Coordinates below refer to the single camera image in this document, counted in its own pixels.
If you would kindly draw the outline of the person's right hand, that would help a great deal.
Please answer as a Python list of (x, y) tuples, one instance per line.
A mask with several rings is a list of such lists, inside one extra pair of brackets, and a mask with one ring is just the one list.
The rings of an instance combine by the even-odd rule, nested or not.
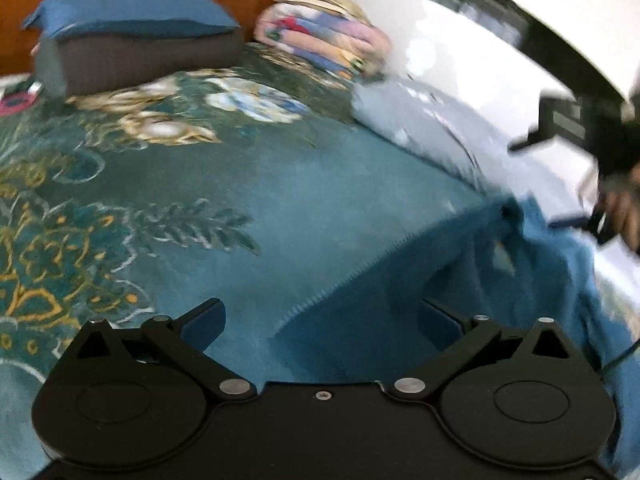
[(627, 247), (639, 252), (639, 164), (628, 174), (616, 174), (600, 185), (598, 207), (611, 230)]

